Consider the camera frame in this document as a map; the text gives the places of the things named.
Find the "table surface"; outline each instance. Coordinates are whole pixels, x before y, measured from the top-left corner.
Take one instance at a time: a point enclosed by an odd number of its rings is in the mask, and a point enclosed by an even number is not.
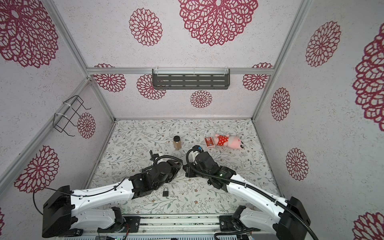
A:
[[[244,149],[216,146],[207,149],[204,137],[230,134],[239,136]],[[181,137],[182,149],[175,150],[173,137]],[[119,182],[151,165],[149,150],[173,155],[185,162],[185,154],[200,145],[222,166],[229,167],[258,187],[278,195],[276,184],[265,160],[250,119],[245,120],[121,120],[108,142],[93,176],[91,188]],[[162,192],[167,187],[168,197]],[[240,197],[215,189],[207,179],[188,178],[181,169],[176,178],[152,194],[100,206],[120,207],[123,214],[231,214],[239,205],[252,207]]]

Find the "black wire rack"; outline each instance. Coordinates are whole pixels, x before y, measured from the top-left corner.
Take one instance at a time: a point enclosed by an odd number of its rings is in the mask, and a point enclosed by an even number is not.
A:
[[[75,99],[73,100],[72,104],[68,103],[68,102],[69,102],[71,99],[73,99],[73,98],[75,98]],[[80,105],[79,105],[76,109],[74,109],[74,108],[72,107],[72,105],[76,102],[76,100],[80,103]],[[69,108],[68,108],[63,114],[62,114],[62,113],[55,113],[55,114],[54,114],[54,116],[53,116],[53,122],[52,122],[53,127],[54,127],[57,131],[59,131],[59,132],[65,132],[68,136],[74,137],[75,135],[70,135],[70,134],[68,134],[67,131],[65,131],[65,128],[66,128],[66,126],[67,126],[69,123],[71,123],[74,127],[77,127],[77,126],[78,126],[78,125],[73,124],[73,122],[72,122],[72,118],[73,118],[73,116],[76,115],[76,114],[80,117],[80,115],[79,115],[78,112],[77,112],[77,111],[79,110],[80,107],[83,107],[85,110],[89,110],[89,109],[91,109],[91,108],[86,108],[86,107],[84,107],[83,103],[84,103],[84,100],[83,100],[79,95],[74,95],[73,97],[71,97],[71,98],[65,100],[65,101],[63,102],[63,104],[68,105]],[[72,116],[71,116],[70,118],[68,118],[65,114],[66,114],[66,112],[67,112],[70,108],[74,111],[74,113],[72,114]],[[60,118],[65,117],[65,118],[68,120],[68,122],[65,124],[65,126],[64,126],[63,128],[60,127],[60,126],[58,125],[58,123],[60,122],[60,119],[55,123],[55,119],[56,119],[56,116],[57,116],[57,115],[60,115]]]

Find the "wall-mounted shelf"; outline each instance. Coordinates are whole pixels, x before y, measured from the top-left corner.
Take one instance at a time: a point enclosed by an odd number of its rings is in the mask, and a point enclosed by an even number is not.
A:
[[[154,89],[228,89],[230,70],[224,69],[222,74],[165,74],[152,69],[152,85]]]

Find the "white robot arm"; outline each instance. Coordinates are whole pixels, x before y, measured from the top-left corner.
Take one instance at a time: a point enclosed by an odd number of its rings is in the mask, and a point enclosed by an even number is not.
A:
[[[69,235],[73,229],[98,228],[112,233],[124,228],[125,218],[118,207],[93,209],[113,201],[130,200],[151,194],[170,182],[182,166],[174,156],[159,156],[150,151],[153,165],[121,182],[93,189],[59,188],[44,204],[42,237]]]
[[[225,225],[233,225],[237,231],[251,228],[263,230],[276,234],[281,240],[305,239],[311,222],[298,199],[292,197],[287,200],[253,185],[232,169],[219,166],[200,146],[189,150],[186,160],[183,169],[187,177],[207,178],[208,184],[239,196],[262,211],[239,206],[230,223]]]
[[[69,230],[87,228],[98,228],[98,232],[104,233],[122,231],[126,223],[120,208],[93,208],[113,201],[149,195],[164,183],[172,181],[182,161],[173,156],[150,153],[152,166],[116,184],[73,191],[70,191],[69,186],[59,188],[44,204],[42,236],[61,236]],[[226,223],[233,230],[263,230],[276,234],[281,240],[304,240],[307,232],[314,236],[309,228],[308,215],[298,199],[292,197],[288,201],[264,191],[232,169],[219,166],[200,146],[189,150],[186,160],[187,164],[183,166],[186,177],[207,178],[208,184],[239,196],[262,211],[239,206]]]

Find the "pink plush pig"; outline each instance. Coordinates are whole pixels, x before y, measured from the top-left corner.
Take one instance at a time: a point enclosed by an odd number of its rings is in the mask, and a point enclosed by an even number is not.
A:
[[[214,143],[216,146],[227,146],[232,149],[241,149],[243,142],[237,136],[229,136],[229,134],[222,136],[215,134]]]

